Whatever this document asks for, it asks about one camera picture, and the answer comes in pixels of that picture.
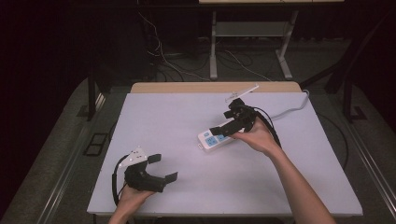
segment wooden table edge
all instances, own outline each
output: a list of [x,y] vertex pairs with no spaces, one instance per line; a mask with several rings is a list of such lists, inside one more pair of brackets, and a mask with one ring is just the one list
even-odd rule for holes
[[137,82],[131,93],[233,92],[254,87],[255,92],[302,92],[296,82]]

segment floor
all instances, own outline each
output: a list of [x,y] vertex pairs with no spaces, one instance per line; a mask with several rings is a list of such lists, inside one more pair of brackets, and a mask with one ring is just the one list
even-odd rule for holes
[[[292,81],[302,82],[331,66],[344,54],[348,44],[348,40],[291,41],[286,60],[293,75]],[[193,57],[186,57],[179,49],[165,46],[163,55],[167,58],[167,63],[159,66],[157,76],[151,81],[207,81],[207,39],[198,40],[197,46]],[[279,39],[219,40],[218,81],[265,81],[267,78],[283,81],[275,56],[275,49],[279,46]],[[348,123],[341,114],[342,91],[327,94],[323,90],[326,81],[325,77],[307,87],[310,101],[318,113],[335,155],[340,164],[345,165],[346,176],[361,202],[364,214],[361,217],[338,217],[337,222],[396,223],[394,210],[389,209],[394,195],[389,202],[387,192],[384,192],[384,189],[396,188],[395,133],[358,88],[353,90],[352,103],[363,111],[367,119]],[[84,80],[70,97],[1,223],[108,222],[108,217],[96,217],[88,214],[86,210],[123,100],[131,87],[114,86],[111,92],[98,92],[97,112],[91,121],[87,121],[86,117],[87,87],[87,80]],[[97,157],[82,155],[95,133],[106,136],[106,139],[100,139],[105,140],[102,153]],[[380,174],[369,169],[373,166],[367,161],[369,156],[374,159]],[[381,182],[381,178],[378,181],[381,176],[386,182]],[[137,219],[135,222],[151,221]],[[170,220],[157,220],[160,221],[171,223]],[[265,221],[271,220],[229,219],[225,222],[236,221],[268,223]],[[178,223],[180,222],[191,223],[191,220],[179,220]]]

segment electronic device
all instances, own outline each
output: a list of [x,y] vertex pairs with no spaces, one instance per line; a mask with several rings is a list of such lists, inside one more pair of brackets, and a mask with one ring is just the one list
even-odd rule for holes
[[163,192],[167,184],[175,182],[177,180],[177,172],[164,178],[153,176],[146,172],[147,165],[160,161],[161,157],[161,154],[147,156],[142,147],[137,147],[129,155],[122,157],[117,163],[112,176],[114,202],[118,204],[119,201],[119,194],[117,193],[117,171],[119,168],[126,168],[124,179],[126,184],[133,189]]
[[[222,125],[224,125],[228,122],[229,121],[224,122],[224,123],[220,124],[219,126],[221,127]],[[218,147],[222,147],[226,144],[229,144],[234,139],[229,136],[224,136],[222,134],[213,135],[212,132],[210,132],[210,130],[206,130],[206,131],[198,134],[198,140],[200,142],[198,144],[198,147],[200,149],[203,149],[206,152],[210,152]]]
[[276,142],[280,145],[272,122],[270,124],[270,122],[268,122],[268,120],[260,112],[256,111],[256,107],[245,105],[245,103],[240,99],[241,96],[254,91],[257,88],[259,88],[259,85],[256,83],[253,88],[249,88],[240,92],[233,92],[232,95],[225,100],[226,103],[232,101],[228,106],[230,110],[224,113],[224,116],[226,119],[228,119],[228,121],[220,124],[217,127],[210,128],[209,130],[199,133],[199,148],[206,152],[210,152],[218,147],[222,147],[232,142],[233,139],[229,136],[236,132],[250,131],[253,127],[256,117],[259,117],[264,122],[275,138]]

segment person's left hand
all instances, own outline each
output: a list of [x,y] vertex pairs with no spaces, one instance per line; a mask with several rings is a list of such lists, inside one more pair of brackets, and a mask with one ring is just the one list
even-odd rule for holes
[[122,192],[117,209],[108,223],[126,223],[148,196],[155,192],[130,188],[126,185]]

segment table leg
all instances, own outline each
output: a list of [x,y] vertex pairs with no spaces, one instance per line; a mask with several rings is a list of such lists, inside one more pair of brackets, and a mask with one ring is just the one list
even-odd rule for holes
[[283,75],[285,76],[286,80],[292,79],[292,75],[289,70],[289,66],[286,63],[285,52],[286,52],[286,48],[288,47],[288,44],[290,42],[291,34],[294,29],[294,24],[296,22],[297,15],[298,15],[297,10],[293,11],[293,13],[291,14],[291,18],[290,18],[290,21],[288,24],[287,32],[284,35],[282,46],[280,47],[280,49],[276,50],[276,57],[279,60],[280,67],[282,68],[282,72],[283,72]]
[[213,12],[212,18],[212,38],[210,45],[210,79],[218,79],[218,66],[216,62],[216,11]]

